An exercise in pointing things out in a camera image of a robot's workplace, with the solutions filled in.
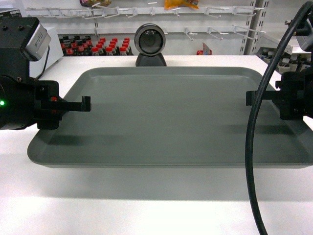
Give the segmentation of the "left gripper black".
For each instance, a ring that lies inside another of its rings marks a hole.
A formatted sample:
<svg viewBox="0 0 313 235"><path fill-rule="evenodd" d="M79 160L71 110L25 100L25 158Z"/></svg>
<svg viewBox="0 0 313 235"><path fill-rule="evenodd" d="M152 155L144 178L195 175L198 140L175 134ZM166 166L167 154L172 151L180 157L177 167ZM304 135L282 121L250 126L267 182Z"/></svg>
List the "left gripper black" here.
<svg viewBox="0 0 313 235"><path fill-rule="evenodd" d="M57 81L38 81L35 86L35 122L38 129L57 129L66 111L91 111L91 97L65 102Z"/></svg>

